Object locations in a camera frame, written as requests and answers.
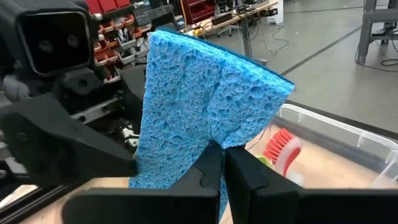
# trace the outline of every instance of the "gray floor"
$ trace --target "gray floor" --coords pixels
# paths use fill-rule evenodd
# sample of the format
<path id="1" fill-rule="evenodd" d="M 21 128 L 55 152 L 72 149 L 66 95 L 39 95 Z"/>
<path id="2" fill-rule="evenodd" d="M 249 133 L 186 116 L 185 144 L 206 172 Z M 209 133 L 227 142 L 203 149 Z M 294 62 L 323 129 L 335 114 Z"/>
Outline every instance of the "gray floor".
<path id="1" fill-rule="evenodd" d="M 378 4 L 386 7 L 386 1 L 379 1 Z M 288 72 L 286 77 L 297 86 L 291 100 L 398 132 L 398 104 L 395 102 L 398 97 L 398 72 L 381 72 L 354 62 L 362 5 L 363 0 L 298 0 L 285 3 L 283 28 L 276 37 L 288 40 L 289 45 L 273 57 L 264 40 L 272 50 L 284 43 L 272 39 L 277 28 L 266 26 L 263 22 L 264 40 L 260 31 L 252 42 L 254 56 L 268 59 L 269 67 L 279 73 Z M 232 37 L 227 34 L 220 38 L 210 37 L 210 41 L 241 52 L 241 39 L 236 32 Z M 325 48 L 324 52 L 290 70 Z M 391 44 L 383 46 L 382 50 L 388 57 L 398 58 Z M 366 64 L 398 71 L 398 66 L 381 66 L 379 63 L 384 58 L 373 43 Z"/>

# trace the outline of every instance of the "blue sponge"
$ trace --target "blue sponge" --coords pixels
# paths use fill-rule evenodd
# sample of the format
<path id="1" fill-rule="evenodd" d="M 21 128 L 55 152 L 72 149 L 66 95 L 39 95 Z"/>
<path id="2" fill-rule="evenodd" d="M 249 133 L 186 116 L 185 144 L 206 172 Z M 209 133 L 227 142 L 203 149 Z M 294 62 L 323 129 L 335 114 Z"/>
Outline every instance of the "blue sponge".
<path id="1" fill-rule="evenodd" d="M 151 33 L 137 160 L 130 188 L 167 189 L 206 148 L 241 146 L 259 134 L 294 85 L 276 73 L 187 35 Z M 220 215 L 228 201 L 221 181 Z"/>

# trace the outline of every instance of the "wire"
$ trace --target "wire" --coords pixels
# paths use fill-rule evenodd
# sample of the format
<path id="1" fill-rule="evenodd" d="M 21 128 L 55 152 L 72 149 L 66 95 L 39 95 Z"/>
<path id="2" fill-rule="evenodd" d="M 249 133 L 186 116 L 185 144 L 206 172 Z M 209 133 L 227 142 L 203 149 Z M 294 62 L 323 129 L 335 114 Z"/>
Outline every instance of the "wire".
<path id="1" fill-rule="evenodd" d="M 398 32 L 398 30 L 393 31 L 390 38 L 391 38 L 391 43 L 392 43 L 392 46 L 394 47 L 394 50 L 398 53 L 398 49 L 397 49 L 397 47 L 396 47 L 396 45 L 395 45 L 395 43 L 394 43 L 394 39 L 393 39 L 393 36 L 394 36 L 394 34 L 395 34 L 396 32 Z M 375 41 L 375 43 L 376 43 L 377 47 L 379 48 L 380 53 L 382 53 L 383 56 L 384 56 L 385 58 L 387 58 L 387 59 L 382 60 L 382 61 L 380 62 L 380 65 L 385 66 L 385 67 L 390 67 L 390 66 L 398 65 L 398 58 L 390 58 L 390 57 L 388 57 L 388 56 L 383 52 L 383 50 L 381 49 L 379 43 L 377 43 L 377 41 Z M 366 67 L 366 68 L 371 68 L 371 69 L 383 71 L 383 72 L 398 72 L 398 70 L 386 70 L 386 69 L 376 68 L 376 67 L 372 67 L 372 66 L 368 66 L 368 65 L 362 65 L 362 64 L 358 63 L 358 61 L 356 60 L 356 57 L 357 57 L 357 55 L 358 55 L 358 50 L 359 50 L 359 44 L 358 44 L 358 47 L 357 47 L 357 49 L 356 49 L 355 58 L 354 58 L 355 63 L 357 63 L 358 65 L 360 65 L 360 66 L 362 66 L 362 67 Z"/>
<path id="2" fill-rule="evenodd" d="M 250 14 L 251 13 L 250 11 L 245 10 L 243 13 L 245 15 L 244 17 L 241 17 L 240 15 L 238 15 L 238 16 L 241 19 L 247 19 L 248 20 L 247 21 L 248 25 L 243 27 L 242 36 L 246 40 L 254 40 L 257 37 L 258 33 L 259 33 L 259 26 L 258 26 L 258 23 L 257 23 L 257 19 L 254 16 L 254 14 Z"/>
<path id="3" fill-rule="evenodd" d="M 360 66 L 365 67 L 365 68 L 371 68 L 371 69 L 383 71 L 383 72 L 398 72 L 398 71 L 394 71 L 394 70 L 387 70 L 387 69 L 376 68 L 376 67 L 372 67 L 372 66 L 360 64 L 360 63 L 356 60 L 356 56 L 358 55 L 358 50 L 359 50 L 359 44 L 358 44 L 358 47 L 356 48 L 356 52 L 355 52 L 355 56 L 354 56 L 354 61 L 355 61 L 355 63 L 356 63 L 357 65 L 360 65 Z"/>
<path id="4" fill-rule="evenodd" d="M 267 46 L 266 38 L 264 37 L 264 29 L 263 29 L 263 27 L 262 27 L 261 21 L 260 21 L 260 27 L 261 27 L 262 41 L 263 41 L 263 43 L 264 43 L 264 46 L 265 46 L 266 49 L 271 53 L 272 56 L 276 57 L 276 55 L 278 54 L 278 51 L 279 51 L 279 50 L 281 50 L 281 49 L 283 49 L 284 47 L 286 47 L 286 46 L 289 45 L 289 41 L 288 41 L 288 40 L 279 39 L 279 38 L 276 38 L 276 37 L 275 37 L 275 36 L 280 32 L 280 30 L 282 30 L 284 27 L 283 27 L 283 26 L 279 26 L 279 25 L 273 25 L 273 27 L 276 27 L 276 28 L 277 28 L 277 31 L 272 35 L 272 38 L 273 38 L 274 40 L 277 40 L 277 41 L 283 41 L 283 42 L 285 42 L 285 44 L 284 44 L 283 46 L 279 47 L 279 48 L 275 51 L 275 53 L 274 53 L 274 52 L 271 50 L 271 48 L 269 48 L 269 47 Z"/>

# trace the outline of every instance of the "table surface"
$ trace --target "table surface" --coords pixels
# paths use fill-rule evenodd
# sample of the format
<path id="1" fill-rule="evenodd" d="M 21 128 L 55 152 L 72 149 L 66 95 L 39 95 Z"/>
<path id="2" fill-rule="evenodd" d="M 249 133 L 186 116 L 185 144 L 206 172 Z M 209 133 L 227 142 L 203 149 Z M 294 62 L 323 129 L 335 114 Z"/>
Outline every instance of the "table surface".
<path id="1" fill-rule="evenodd" d="M 247 16 L 253 15 L 253 14 L 258 13 L 258 12 L 261 12 L 263 10 L 267 10 L 267 9 L 271 8 L 272 6 L 275 6 L 277 3 L 278 3 L 278 0 L 268 0 L 266 2 L 262 2 L 262 3 L 256 4 L 255 5 L 256 8 L 253 11 L 248 12 L 248 13 L 243 14 L 243 15 L 235 15 L 235 16 L 232 17 L 232 19 L 230 19 L 228 21 L 225 21 L 225 22 L 222 22 L 222 23 L 217 24 L 217 25 L 213 25 L 213 23 L 211 22 L 211 18 L 205 19 L 205 20 L 203 20 L 201 22 L 197 22 L 196 25 L 197 26 L 202 26 L 202 29 L 205 30 L 204 32 L 200 33 L 199 36 L 205 35 L 206 33 L 212 32 L 214 30 L 220 29 L 220 28 L 228 26 L 230 24 L 234 24 L 234 23 L 240 21 L 242 18 L 245 18 Z M 188 31 L 187 34 L 188 35 L 193 35 L 193 30 Z"/>

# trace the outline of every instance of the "black metal bracket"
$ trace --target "black metal bracket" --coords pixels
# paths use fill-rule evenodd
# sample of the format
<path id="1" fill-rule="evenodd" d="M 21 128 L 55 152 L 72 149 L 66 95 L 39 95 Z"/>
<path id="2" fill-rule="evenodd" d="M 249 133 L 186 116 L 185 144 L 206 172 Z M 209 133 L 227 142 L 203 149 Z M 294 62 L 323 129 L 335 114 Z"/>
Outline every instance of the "black metal bracket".
<path id="1" fill-rule="evenodd" d="M 89 189 L 62 210 L 65 224 L 218 223 L 221 147 L 209 143 L 170 189 Z"/>
<path id="2" fill-rule="evenodd" d="M 60 185 L 137 174 L 136 162 L 126 150 L 71 119 L 51 95 L 2 108 L 0 129 L 32 184 Z"/>
<path id="3" fill-rule="evenodd" d="M 398 190 L 303 189 L 243 147 L 226 151 L 234 224 L 397 223 Z"/>

